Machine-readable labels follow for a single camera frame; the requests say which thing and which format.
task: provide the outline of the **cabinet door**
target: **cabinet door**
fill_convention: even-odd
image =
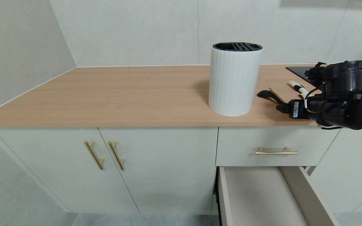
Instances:
[[[342,129],[311,174],[334,213],[362,203],[362,130]]]
[[[210,214],[217,127],[99,130],[141,213]]]
[[[0,128],[0,137],[71,211],[138,213],[97,128]]]

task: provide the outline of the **label sticker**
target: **label sticker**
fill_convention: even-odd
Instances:
[[[293,110],[293,118],[296,118],[299,116],[299,102],[294,102],[294,110]]]

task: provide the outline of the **ribbed texture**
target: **ribbed texture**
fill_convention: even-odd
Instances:
[[[242,116],[251,110],[262,50],[223,51],[212,48],[209,107],[223,116]]]

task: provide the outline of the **white cylinder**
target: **white cylinder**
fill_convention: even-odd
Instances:
[[[212,46],[210,109],[229,117],[242,116],[251,110],[262,49],[252,43],[218,43]]]

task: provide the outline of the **open drawer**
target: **open drawer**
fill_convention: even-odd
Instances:
[[[219,167],[217,206],[223,226],[336,226],[303,167]]]

